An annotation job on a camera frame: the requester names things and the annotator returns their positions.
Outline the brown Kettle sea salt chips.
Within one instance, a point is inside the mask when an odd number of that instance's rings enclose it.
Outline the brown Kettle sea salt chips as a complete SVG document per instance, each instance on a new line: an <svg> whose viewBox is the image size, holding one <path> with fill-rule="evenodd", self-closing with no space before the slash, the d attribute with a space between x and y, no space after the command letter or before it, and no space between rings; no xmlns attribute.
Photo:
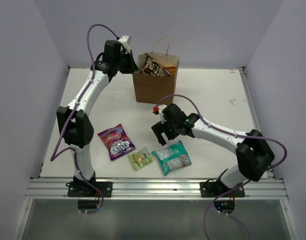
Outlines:
<svg viewBox="0 0 306 240"><path fill-rule="evenodd" d="M170 77L171 74L157 60L146 54L143 67L140 71L143 75L154 77Z"/></svg>

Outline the teal snack packet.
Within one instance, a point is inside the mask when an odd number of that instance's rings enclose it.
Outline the teal snack packet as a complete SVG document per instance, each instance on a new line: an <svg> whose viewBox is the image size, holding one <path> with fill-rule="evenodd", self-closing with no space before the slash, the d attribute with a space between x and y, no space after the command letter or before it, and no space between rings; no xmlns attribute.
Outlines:
<svg viewBox="0 0 306 240"><path fill-rule="evenodd" d="M181 140L166 148L154 150L151 154L157 158L164 176L192 164L189 154Z"/></svg>

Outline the brown paper bag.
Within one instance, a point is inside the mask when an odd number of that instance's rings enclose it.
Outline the brown paper bag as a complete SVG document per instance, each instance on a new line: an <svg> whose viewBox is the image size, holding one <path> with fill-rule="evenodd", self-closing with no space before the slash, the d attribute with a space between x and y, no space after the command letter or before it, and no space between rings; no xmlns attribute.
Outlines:
<svg viewBox="0 0 306 240"><path fill-rule="evenodd" d="M175 75L172 76L151 76L141 74L146 55L150 55L155 60L165 61L177 65ZM179 70L180 57L169 54L169 48L165 53L158 53L155 49L145 52L137 57L138 71L132 74L135 99L138 103L165 104L173 103Z"/></svg>

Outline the orange Kettle honey dijon chips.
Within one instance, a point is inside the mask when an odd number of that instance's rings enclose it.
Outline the orange Kettle honey dijon chips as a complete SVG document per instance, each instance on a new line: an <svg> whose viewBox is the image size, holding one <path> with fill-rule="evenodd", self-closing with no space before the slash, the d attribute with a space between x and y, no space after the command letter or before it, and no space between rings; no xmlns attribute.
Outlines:
<svg viewBox="0 0 306 240"><path fill-rule="evenodd" d="M176 64L172 64L165 61L159 61L161 66L161 76L170 77L175 75L178 66Z"/></svg>

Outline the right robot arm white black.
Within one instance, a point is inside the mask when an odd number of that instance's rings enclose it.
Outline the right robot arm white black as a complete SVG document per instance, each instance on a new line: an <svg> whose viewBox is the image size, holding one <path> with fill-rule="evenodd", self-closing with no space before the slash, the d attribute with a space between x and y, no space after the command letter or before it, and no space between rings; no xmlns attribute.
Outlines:
<svg viewBox="0 0 306 240"><path fill-rule="evenodd" d="M174 103L155 106L153 113L160 120L151 129L162 146L167 140L182 135L209 141L235 154L237 164L206 185L206 189L214 195L225 197L245 181L259 181L275 159L272 149L258 130L242 132L223 128L197 113L186 115Z"/></svg>

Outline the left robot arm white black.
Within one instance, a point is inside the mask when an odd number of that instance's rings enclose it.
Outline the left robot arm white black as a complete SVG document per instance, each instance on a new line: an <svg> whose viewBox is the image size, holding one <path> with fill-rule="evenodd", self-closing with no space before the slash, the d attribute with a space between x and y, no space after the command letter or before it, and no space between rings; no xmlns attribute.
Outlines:
<svg viewBox="0 0 306 240"><path fill-rule="evenodd" d="M69 191L92 196L97 191L96 174L91 163L90 143L94 128L89 115L100 93L117 73L132 74L138 70L130 48L130 35L107 40L104 51L92 58L90 73L75 98L56 111L59 140L71 151L75 173L67 184Z"/></svg>

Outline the purple Fox's candy bag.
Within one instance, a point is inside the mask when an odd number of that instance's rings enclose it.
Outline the purple Fox's candy bag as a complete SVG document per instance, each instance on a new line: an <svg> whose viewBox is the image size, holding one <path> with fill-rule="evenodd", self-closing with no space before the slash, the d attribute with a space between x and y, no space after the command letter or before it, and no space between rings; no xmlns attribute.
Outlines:
<svg viewBox="0 0 306 240"><path fill-rule="evenodd" d="M122 124L99 132L97 136L108 150L109 158L114 161L136 150L135 145L126 134Z"/></svg>

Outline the small green snack packet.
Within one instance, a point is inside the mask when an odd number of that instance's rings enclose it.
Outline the small green snack packet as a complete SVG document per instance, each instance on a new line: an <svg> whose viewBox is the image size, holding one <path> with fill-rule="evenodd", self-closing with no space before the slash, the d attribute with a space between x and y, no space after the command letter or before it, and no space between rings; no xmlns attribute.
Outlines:
<svg viewBox="0 0 306 240"><path fill-rule="evenodd" d="M146 147L143 147L138 152L128 154L127 158L134 171L138 171L154 162Z"/></svg>

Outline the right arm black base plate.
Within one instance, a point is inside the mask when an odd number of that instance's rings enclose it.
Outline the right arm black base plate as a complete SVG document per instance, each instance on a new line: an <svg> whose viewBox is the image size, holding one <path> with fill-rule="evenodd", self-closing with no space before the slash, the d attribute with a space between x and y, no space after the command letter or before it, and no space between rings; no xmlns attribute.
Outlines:
<svg viewBox="0 0 306 240"><path fill-rule="evenodd" d="M208 179L199 183L200 195L202 198L215 198L221 194L228 192L230 189L222 184L219 180ZM234 190L230 194L224 195L224 197L231 198L243 198L245 197L245 191L243 187Z"/></svg>

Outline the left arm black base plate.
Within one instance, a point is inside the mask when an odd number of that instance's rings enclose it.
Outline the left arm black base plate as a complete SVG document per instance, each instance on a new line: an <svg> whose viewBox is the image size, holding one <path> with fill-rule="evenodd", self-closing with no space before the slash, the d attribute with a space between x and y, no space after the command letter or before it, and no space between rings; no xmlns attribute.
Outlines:
<svg viewBox="0 0 306 240"><path fill-rule="evenodd" d="M93 183L94 187L99 189L104 198L112 196L113 183L111 181L96 181ZM101 197L98 191L86 184L84 181L74 183L73 181L65 184L68 187L68 197L87 198L87 197Z"/></svg>

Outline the aluminium right side rail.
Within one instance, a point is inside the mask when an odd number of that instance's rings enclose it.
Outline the aluminium right side rail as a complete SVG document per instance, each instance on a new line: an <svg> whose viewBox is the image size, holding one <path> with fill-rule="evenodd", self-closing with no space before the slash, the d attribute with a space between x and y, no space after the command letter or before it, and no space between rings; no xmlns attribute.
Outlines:
<svg viewBox="0 0 306 240"><path fill-rule="evenodd" d="M245 67L238 67L237 69L239 71L241 81L242 81L242 84L243 84L243 88L244 88L244 91L245 91L245 94L246 94L246 99L247 99L248 107L249 107L249 110L250 110L250 113L251 113L251 118L252 118L254 128L256 130L260 131L262 133L262 135L264 135L264 133L261 130L261 127L260 127L260 123L259 123L258 116L257 116L257 113L256 113L255 105L254 105L254 102L253 102L253 99L252 99L252 96L251 96L251 92L250 92L250 89L249 89L248 81L247 81L246 74L245 74Z"/></svg>

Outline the aluminium front rail frame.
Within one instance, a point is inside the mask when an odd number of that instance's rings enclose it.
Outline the aluminium front rail frame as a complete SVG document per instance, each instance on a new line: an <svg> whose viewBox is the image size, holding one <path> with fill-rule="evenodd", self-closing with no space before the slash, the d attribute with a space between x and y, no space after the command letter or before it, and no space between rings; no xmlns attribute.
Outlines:
<svg viewBox="0 0 306 240"><path fill-rule="evenodd" d="M24 234L33 200L70 200L66 183L67 177L41 177L29 180L24 194L20 215L13 234L20 240ZM111 200L200 200L202 179L199 178L98 178L101 185L107 184L106 191ZM289 198L283 180L265 178L244 185L244 200L278 200L288 233L292 240L300 238L295 221L289 210Z"/></svg>

